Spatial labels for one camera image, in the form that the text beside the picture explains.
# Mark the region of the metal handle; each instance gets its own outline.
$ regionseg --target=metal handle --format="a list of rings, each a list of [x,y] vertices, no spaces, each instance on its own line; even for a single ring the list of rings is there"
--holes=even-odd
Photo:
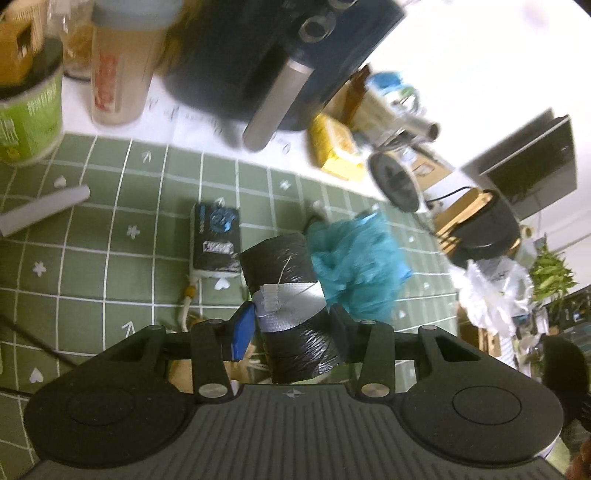
[[[288,59],[271,86],[267,97],[244,130],[244,146],[253,152],[267,146],[291,104],[314,69]]]

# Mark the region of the black air fryer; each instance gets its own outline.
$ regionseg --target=black air fryer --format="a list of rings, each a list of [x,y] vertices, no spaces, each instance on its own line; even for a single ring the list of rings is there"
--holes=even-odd
[[[183,103],[248,121],[261,150],[304,130],[402,20],[393,0],[203,0],[166,84]]]

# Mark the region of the silver tape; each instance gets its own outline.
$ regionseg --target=silver tape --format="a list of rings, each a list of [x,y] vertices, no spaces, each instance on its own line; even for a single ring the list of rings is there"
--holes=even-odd
[[[263,333],[297,327],[326,307],[320,282],[263,285],[252,301]]]

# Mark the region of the green plant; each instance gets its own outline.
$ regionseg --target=green plant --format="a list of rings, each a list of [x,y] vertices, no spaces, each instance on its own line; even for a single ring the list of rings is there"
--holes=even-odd
[[[533,301],[536,303],[545,299],[562,300],[568,295],[568,290],[577,284],[573,271],[564,264],[563,256],[551,252],[546,243],[538,250],[530,276],[534,282]]]

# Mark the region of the yellow package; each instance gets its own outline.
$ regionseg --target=yellow package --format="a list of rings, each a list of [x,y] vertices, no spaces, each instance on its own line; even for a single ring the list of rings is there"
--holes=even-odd
[[[365,166],[351,131],[342,123],[321,113],[310,127],[318,166],[345,180],[362,181]]]

